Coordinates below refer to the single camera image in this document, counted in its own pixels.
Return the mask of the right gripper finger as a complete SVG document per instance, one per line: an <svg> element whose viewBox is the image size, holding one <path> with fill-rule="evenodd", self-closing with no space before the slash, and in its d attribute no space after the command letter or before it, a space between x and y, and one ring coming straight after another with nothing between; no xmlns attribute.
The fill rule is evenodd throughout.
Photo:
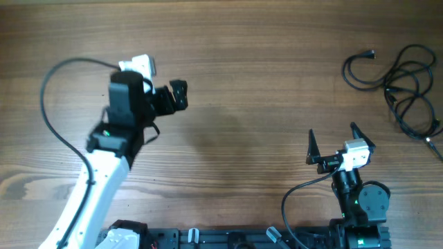
<svg viewBox="0 0 443 249"><path fill-rule="evenodd" d="M350 128L352 130L352 135L354 139L362 138L368 145L369 149L375 149L376 145L369 139L356 125L355 122L350 123Z"/></svg>
<svg viewBox="0 0 443 249"><path fill-rule="evenodd" d="M320 160L321 160L321 155L314 135L314 130L310 129L306 163L308 165L314 165L318 164Z"/></svg>

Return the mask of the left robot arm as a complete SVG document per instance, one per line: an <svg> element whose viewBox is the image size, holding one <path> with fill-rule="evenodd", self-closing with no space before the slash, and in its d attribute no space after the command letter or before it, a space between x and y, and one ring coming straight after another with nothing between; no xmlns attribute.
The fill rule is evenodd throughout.
<svg viewBox="0 0 443 249"><path fill-rule="evenodd" d="M188 106L188 84L172 80L153 88L150 79L135 71L111 75L109 106L87 138L80 154L82 171L55 227L41 248L95 248L96 240L121 183L127 178L154 120Z"/></svg>

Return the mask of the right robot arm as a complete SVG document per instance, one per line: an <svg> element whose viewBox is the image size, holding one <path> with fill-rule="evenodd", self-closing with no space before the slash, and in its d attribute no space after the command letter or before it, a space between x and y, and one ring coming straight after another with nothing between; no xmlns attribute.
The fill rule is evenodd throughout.
<svg viewBox="0 0 443 249"><path fill-rule="evenodd" d="M386 249L391 248L387 221L390 190L377 181L363 182L359 169L370 164L376 145L350 124L353 139L331 156L321 156L314 131L309 131L306 163L316 164L319 174L332 175L332 191L342 212L325 227L298 228L307 248Z"/></svg>

